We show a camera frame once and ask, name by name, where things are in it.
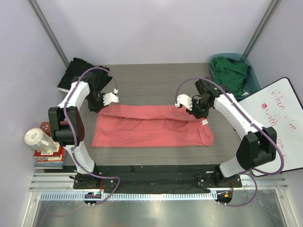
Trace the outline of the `red t shirt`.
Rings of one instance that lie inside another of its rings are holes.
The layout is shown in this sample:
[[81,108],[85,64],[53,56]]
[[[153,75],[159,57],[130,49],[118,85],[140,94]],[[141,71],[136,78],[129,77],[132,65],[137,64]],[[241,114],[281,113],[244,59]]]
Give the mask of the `red t shirt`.
[[212,146],[206,119],[173,105],[111,105],[98,114],[92,146],[143,148]]

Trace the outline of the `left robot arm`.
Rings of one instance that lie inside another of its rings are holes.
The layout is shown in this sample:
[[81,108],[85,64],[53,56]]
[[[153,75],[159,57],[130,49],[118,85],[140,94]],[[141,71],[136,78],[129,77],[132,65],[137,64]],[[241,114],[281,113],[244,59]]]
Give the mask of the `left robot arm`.
[[101,184],[98,168],[84,143],[85,128],[79,112],[84,100],[87,100],[89,110],[95,113],[109,105],[108,95],[98,89],[100,79],[92,72],[96,69],[74,77],[65,98],[48,110],[52,139],[70,154],[76,165],[76,175],[72,177],[76,189],[95,189]]

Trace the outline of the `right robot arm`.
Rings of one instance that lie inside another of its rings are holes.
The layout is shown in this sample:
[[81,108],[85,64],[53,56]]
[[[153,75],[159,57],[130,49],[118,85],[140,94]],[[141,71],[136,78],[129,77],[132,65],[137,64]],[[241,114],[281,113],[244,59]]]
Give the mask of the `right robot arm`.
[[197,98],[192,98],[187,112],[197,119],[206,118],[209,109],[219,111],[236,130],[241,143],[236,155],[215,167],[214,182],[226,186],[232,178],[276,159],[277,132],[254,121],[240,106],[233,94],[213,82],[199,79],[195,82]]

